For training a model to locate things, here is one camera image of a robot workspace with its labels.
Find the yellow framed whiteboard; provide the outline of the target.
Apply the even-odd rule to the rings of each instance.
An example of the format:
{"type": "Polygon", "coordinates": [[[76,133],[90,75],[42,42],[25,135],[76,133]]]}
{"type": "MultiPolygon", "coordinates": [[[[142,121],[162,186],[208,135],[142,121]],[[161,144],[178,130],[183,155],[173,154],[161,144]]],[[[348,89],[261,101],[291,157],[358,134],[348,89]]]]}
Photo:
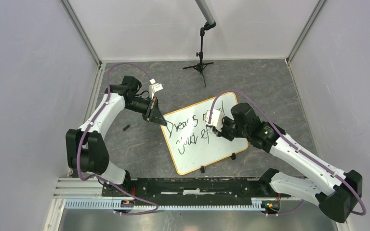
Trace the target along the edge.
{"type": "Polygon", "coordinates": [[[237,103],[236,95],[228,92],[217,100],[206,99],[164,115],[167,125],[161,129],[179,175],[186,175],[247,150],[249,143],[246,139],[228,141],[215,136],[206,127],[205,117],[212,104],[216,110],[231,117],[230,109],[237,103]]]}

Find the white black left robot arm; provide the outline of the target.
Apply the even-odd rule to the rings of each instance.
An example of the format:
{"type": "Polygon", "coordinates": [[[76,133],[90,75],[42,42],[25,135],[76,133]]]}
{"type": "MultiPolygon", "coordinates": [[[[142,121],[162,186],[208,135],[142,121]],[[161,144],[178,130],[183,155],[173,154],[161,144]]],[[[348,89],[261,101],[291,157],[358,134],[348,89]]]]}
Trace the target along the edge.
{"type": "Polygon", "coordinates": [[[157,97],[142,98],[138,94],[141,86],[141,82],[132,76],[124,76],[119,85],[108,86],[101,104],[90,118],[78,129],[69,129],[66,133],[69,168],[113,183],[113,189],[120,196],[132,191],[132,183],[129,172],[114,165],[109,158],[104,138],[112,122],[123,109],[127,109],[140,113],[147,122],[167,125],[157,97]]]}

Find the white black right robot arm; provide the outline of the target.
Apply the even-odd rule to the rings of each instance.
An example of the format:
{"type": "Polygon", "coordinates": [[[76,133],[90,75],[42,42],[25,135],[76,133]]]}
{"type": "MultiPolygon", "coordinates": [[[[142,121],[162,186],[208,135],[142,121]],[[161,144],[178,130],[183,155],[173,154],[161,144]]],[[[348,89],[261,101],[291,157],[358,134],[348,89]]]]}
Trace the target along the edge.
{"type": "Polygon", "coordinates": [[[356,213],[356,205],[362,208],[357,215],[365,215],[360,173],[344,171],[323,161],[273,122],[261,121],[248,103],[234,105],[231,115],[227,117],[222,111],[213,110],[207,115],[206,125],[217,137],[229,141],[246,139],[253,147],[285,161],[304,176],[292,177],[270,168],[260,178],[262,195],[279,193],[297,197],[316,205],[324,215],[339,223],[356,213]]]}

